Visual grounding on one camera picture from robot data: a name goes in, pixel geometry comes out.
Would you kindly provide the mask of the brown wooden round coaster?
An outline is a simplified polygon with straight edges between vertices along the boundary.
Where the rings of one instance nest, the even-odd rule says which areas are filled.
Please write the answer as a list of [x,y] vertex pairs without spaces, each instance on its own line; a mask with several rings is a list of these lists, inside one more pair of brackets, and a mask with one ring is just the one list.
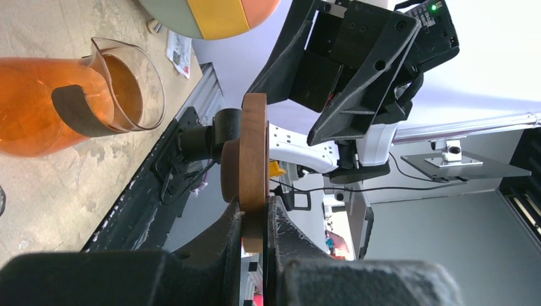
[[262,253],[269,195],[267,96],[248,93],[242,104],[240,136],[225,142],[221,153],[221,192],[242,212],[241,237],[246,252]]

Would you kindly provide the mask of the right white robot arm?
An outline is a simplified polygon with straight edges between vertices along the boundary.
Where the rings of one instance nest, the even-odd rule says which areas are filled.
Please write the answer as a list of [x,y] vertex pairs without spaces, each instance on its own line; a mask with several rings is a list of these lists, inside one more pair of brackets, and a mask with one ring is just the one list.
[[294,101],[319,114],[288,156],[347,184],[389,173],[389,150],[426,71],[459,53],[445,1],[382,8],[363,1],[293,1],[265,66],[247,89],[268,105]]

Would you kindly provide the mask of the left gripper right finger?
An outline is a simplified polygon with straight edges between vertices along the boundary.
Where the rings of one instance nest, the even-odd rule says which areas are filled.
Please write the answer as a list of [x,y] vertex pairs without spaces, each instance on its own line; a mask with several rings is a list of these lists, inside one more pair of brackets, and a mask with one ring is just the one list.
[[266,204],[265,305],[463,305],[442,266],[412,260],[335,259],[289,218],[277,196]]

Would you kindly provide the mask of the amber glass carafe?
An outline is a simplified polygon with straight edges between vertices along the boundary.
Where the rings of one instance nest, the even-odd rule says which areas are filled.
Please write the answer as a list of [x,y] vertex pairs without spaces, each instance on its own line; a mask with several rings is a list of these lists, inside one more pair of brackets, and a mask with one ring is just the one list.
[[140,47],[92,38],[73,59],[1,59],[1,152],[39,157],[91,138],[156,129],[165,117],[162,79]]

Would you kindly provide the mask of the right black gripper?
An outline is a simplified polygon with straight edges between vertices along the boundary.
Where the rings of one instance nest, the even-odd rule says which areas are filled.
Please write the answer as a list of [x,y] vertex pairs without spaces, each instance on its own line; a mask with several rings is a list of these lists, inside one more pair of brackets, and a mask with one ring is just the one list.
[[323,109],[307,144],[363,138],[420,28],[415,17],[361,1],[294,0],[265,66],[247,93],[265,94],[269,105],[286,101],[300,61],[307,57],[358,68]]

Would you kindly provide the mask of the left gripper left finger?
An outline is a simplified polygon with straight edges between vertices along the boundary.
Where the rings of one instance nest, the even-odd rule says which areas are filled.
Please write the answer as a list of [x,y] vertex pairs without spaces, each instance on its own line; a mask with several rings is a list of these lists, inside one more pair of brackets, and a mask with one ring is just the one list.
[[238,305],[242,214],[233,200],[174,252],[51,252],[1,269],[2,305]]

